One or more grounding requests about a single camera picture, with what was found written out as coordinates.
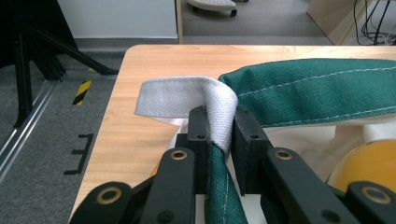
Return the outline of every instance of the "green fabric bag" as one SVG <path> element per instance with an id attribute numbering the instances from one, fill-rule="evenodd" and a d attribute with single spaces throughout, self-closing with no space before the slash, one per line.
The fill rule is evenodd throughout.
<path id="1" fill-rule="evenodd" d="M 262 127 L 295 126 L 396 113 L 396 62 L 306 59 L 262 63 L 222 75 Z M 206 223 L 248 223 L 214 146 Z"/>

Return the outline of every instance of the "black metal stand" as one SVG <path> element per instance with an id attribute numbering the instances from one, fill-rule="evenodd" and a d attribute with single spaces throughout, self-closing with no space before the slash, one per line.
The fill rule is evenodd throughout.
<path id="1" fill-rule="evenodd" d="M 18 87 L 18 119 L 14 127 L 21 127 L 33 110 L 32 87 L 30 83 L 30 67 L 27 59 L 26 43 L 22 35 L 15 42 L 15 73 Z"/>
<path id="2" fill-rule="evenodd" d="M 41 24 L 34 19 L 31 10 L 24 4 L 26 3 L 22 1 L 11 0 L 1 2 L 1 7 L 7 14 L 5 15 L 6 36 L 10 36 L 11 42 L 14 41 L 13 53 L 19 99 L 19 115 L 14 125 L 15 128 L 20 128 L 33 110 L 29 60 L 35 62 L 47 80 L 62 80 L 64 77 L 65 70 L 56 56 L 59 53 L 71 56 L 101 75 L 116 75 L 119 72 L 80 52 L 70 33 L 68 38 L 63 36 L 62 38 L 69 39 L 74 46 L 63 41 L 60 36 L 57 37 L 50 32 L 43 31 L 45 28 L 43 29 Z M 59 7 L 56 2 L 54 4 L 56 5 L 52 5 L 53 7 Z M 53 9 L 58 9 L 60 14 L 58 18 L 61 17 L 64 20 L 62 11 L 59 8 Z"/>

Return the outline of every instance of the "yellow object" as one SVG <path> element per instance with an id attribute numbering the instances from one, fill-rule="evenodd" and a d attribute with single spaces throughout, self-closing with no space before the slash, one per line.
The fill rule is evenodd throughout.
<path id="1" fill-rule="evenodd" d="M 82 105 L 82 101 L 84 100 L 85 94 L 87 93 L 88 88 L 91 86 L 91 83 L 91 80 L 86 80 L 81 83 L 76 98 L 73 101 L 73 105 Z"/>
<path id="2" fill-rule="evenodd" d="M 363 180 L 396 192 L 396 139 L 355 148 L 337 164 L 328 184 L 347 192 L 350 183 Z"/>

